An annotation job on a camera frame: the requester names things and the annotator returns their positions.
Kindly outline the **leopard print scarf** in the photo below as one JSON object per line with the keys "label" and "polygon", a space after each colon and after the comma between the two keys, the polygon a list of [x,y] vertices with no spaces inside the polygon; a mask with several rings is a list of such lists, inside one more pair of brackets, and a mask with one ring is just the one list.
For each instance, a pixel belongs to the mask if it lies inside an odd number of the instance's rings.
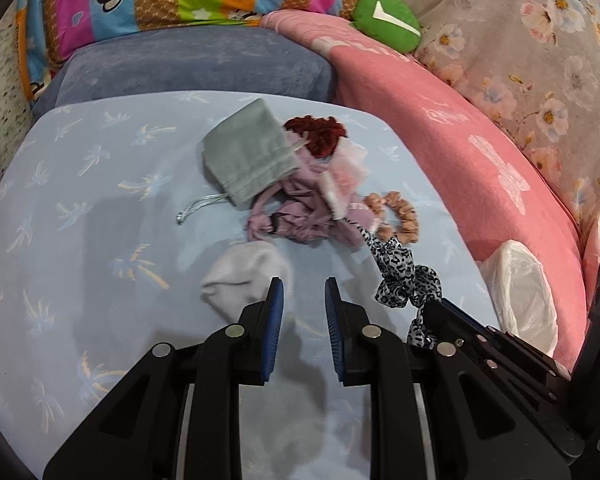
{"label": "leopard print scarf", "polygon": [[370,248],[381,275],[375,292],[375,300],[390,309],[402,309],[411,304],[416,316],[411,322],[406,343],[410,346],[431,350],[437,345],[436,337],[424,321],[425,304],[442,298],[439,275],[429,266],[414,263],[411,248],[402,244],[396,236],[381,240],[358,222],[349,221],[361,234]]}

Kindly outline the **tan pink scrunchie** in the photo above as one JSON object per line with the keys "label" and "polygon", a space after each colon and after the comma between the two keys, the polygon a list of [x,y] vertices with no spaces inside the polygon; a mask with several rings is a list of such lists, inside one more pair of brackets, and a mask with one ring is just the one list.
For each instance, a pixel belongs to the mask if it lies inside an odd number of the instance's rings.
{"label": "tan pink scrunchie", "polygon": [[419,221],[415,207],[399,191],[384,195],[370,193],[363,204],[374,214],[375,235],[383,242],[396,238],[403,245],[419,240]]}

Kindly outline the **white sock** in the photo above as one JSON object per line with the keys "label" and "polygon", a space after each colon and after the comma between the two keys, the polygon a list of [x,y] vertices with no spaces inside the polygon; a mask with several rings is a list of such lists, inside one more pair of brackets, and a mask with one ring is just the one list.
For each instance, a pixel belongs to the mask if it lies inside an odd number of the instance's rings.
{"label": "white sock", "polygon": [[280,278],[285,294],[292,294],[291,264],[274,244],[260,240],[230,246],[202,279],[201,298],[234,323],[243,307],[265,300],[272,278]]}

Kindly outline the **pink white cloth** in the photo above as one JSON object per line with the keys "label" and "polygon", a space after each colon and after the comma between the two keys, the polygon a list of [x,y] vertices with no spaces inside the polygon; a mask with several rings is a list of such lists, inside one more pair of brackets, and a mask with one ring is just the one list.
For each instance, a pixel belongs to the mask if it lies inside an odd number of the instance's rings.
{"label": "pink white cloth", "polygon": [[364,164],[366,156],[364,146],[342,136],[326,169],[318,176],[318,189],[334,220],[346,216],[352,195],[370,175]]}

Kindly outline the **mauve underwear cloth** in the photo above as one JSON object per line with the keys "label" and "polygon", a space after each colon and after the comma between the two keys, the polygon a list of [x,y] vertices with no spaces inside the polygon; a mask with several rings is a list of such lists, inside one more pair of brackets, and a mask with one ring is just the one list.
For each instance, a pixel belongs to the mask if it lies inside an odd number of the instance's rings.
{"label": "mauve underwear cloth", "polygon": [[299,168],[257,197],[247,221],[248,238],[255,242],[277,236],[301,244],[334,238],[349,247],[362,246],[364,240],[358,229],[362,226],[375,232],[379,226],[373,211],[361,196],[352,194],[344,217],[336,220],[318,185],[328,163],[300,146],[298,134],[290,132],[287,138],[294,144]]}

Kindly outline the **grey drawstring pouch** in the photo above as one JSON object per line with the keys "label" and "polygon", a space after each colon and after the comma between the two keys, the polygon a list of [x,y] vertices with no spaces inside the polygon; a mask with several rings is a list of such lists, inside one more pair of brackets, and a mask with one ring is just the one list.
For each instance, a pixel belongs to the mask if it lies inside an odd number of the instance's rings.
{"label": "grey drawstring pouch", "polygon": [[202,161],[219,192],[192,200],[176,215],[178,224],[213,204],[248,206],[256,196],[300,167],[286,131],[262,99],[230,115],[204,137]]}

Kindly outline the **white lined trash bin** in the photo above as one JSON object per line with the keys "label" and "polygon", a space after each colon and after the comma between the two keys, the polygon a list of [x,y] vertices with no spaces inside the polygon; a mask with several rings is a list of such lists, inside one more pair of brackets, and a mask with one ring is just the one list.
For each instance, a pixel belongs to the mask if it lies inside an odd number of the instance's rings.
{"label": "white lined trash bin", "polygon": [[552,358],[558,343],[557,312],[542,263],[516,240],[508,240],[478,263],[503,332]]}

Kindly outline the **pink blanket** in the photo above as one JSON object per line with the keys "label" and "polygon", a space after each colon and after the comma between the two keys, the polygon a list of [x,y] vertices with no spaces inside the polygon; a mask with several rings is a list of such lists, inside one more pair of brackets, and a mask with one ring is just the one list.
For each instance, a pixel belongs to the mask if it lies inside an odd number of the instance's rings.
{"label": "pink blanket", "polygon": [[337,103],[393,128],[452,214],[471,255],[488,258],[506,240],[531,250],[557,310],[554,357],[573,367],[588,325],[580,236],[566,207],[513,142],[414,58],[343,18],[281,10],[265,15],[260,25],[335,67]]}

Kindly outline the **small pink pillow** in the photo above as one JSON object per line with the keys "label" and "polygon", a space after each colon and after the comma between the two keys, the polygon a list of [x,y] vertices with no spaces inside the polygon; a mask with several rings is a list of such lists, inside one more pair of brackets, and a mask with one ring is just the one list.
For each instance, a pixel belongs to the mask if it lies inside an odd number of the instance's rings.
{"label": "small pink pillow", "polygon": [[594,221],[590,232],[588,232],[588,240],[586,241],[583,254],[583,275],[586,293],[586,304],[592,306],[596,283],[597,273],[600,267],[600,216]]}

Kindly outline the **light blue palm tablecloth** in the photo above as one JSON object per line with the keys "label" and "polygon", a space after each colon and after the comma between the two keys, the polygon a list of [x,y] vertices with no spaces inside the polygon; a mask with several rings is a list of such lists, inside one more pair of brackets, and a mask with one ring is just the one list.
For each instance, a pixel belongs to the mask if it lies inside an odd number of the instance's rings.
{"label": "light blue palm tablecloth", "polygon": [[[247,93],[175,92],[66,105],[29,131],[0,185],[0,430],[32,474],[156,342],[224,325],[201,298],[215,259],[246,238],[247,209],[216,204],[204,136]],[[364,479],[370,394],[340,385],[324,284],[397,335],[412,308],[374,299],[367,250],[280,240],[291,266],[271,381],[240,393],[248,479]]]}

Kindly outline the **dark red scrunchie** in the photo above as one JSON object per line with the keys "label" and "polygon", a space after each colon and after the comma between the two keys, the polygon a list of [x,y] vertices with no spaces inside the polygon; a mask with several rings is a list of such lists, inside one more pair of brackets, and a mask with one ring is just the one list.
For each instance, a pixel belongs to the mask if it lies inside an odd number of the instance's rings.
{"label": "dark red scrunchie", "polygon": [[306,140],[306,149],[315,158],[334,154],[341,138],[348,136],[347,129],[335,117],[294,117],[284,123],[284,128]]}

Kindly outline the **grey floral bedsheet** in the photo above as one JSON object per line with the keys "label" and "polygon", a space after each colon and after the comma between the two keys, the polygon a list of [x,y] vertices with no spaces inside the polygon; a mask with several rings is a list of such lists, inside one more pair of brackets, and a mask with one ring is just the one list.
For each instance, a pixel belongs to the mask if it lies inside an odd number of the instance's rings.
{"label": "grey floral bedsheet", "polygon": [[403,0],[416,58],[527,156],[581,229],[600,219],[600,0]]}

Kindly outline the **green round cushion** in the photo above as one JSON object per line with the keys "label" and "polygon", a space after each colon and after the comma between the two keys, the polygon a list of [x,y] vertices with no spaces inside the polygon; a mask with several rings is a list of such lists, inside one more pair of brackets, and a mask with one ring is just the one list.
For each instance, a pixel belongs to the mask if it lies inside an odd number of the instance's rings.
{"label": "green round cushion", "polygon": [[401,54],[413,52],[422,40],[419,21],[402,0],[358,0],[352,25]]}

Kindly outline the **blue-grey velvet pillow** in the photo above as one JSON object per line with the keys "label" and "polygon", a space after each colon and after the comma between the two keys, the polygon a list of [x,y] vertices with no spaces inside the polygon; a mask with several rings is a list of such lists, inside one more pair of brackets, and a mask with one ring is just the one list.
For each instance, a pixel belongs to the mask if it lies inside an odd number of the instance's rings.
{"label": "blue-grey velvet pillow", "polygon": [[89,44],[65,62],[32,107],[169,91],[238,91],[329,102],[336,70],[326,58],[260,27],[150,30]]}

